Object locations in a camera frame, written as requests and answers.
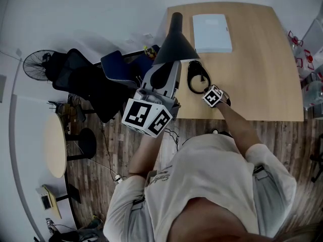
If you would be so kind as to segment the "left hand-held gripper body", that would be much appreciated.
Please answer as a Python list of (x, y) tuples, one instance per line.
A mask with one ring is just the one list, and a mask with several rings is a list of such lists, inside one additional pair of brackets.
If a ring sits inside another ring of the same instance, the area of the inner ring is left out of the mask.
[(176, 91), (179, 88), (181, 62), (152, 66), (145, 74), (141, 87), (127, 102), (122, 124), (151, 137), (158, 137), (181, 107)]

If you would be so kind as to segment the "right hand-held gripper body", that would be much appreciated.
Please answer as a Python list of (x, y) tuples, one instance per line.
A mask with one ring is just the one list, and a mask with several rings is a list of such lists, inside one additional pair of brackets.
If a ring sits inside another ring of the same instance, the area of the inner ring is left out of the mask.
[(227, 92), (221, 90), (216, 85), (210, 85), (204, 90), (202, 100), (210, 107), (215, 108), (219, 103), (231, 106), (230, 97)]

